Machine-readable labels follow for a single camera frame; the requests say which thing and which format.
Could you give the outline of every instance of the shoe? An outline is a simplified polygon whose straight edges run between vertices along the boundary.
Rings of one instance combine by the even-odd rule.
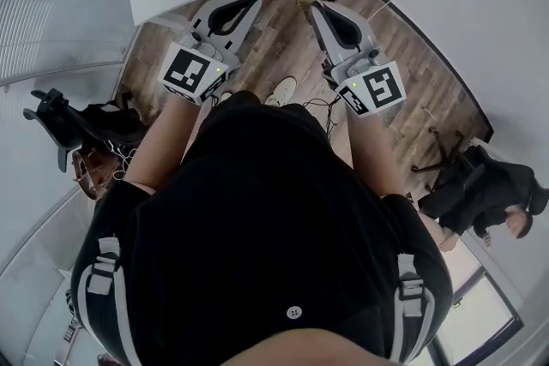
[[[229,98],[232,97],[232,93],[231,92],[224,92],[222,95],[221,95],[221,98],[220,98],[220,102],[223,102],[223,101],[227,101]]]
[[[282,107],[283,105],[286,105],[292,98],[297,86],[298,82],[293,76],[284,78],[284,80],[276,86],[274,92],[267,98],[265,105],[272,105],[273,107]]]

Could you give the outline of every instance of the black shirt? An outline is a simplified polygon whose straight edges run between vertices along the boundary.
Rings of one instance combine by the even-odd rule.
[[[156,195],[114,185],[73,273],[75,297],[97,239],[118,237],[143,365],[216,365],[306,327],[388,357],[402,252],[415,255],[437,299],[429,339],[434,335],[450,306],[451,283],[408,200],[380,200],[315,128],[279,109],[232,111],[202,128]],[[302,309],[298,319],[287,316],[292,306]],[[417,323],[404,351],[412,350]]]

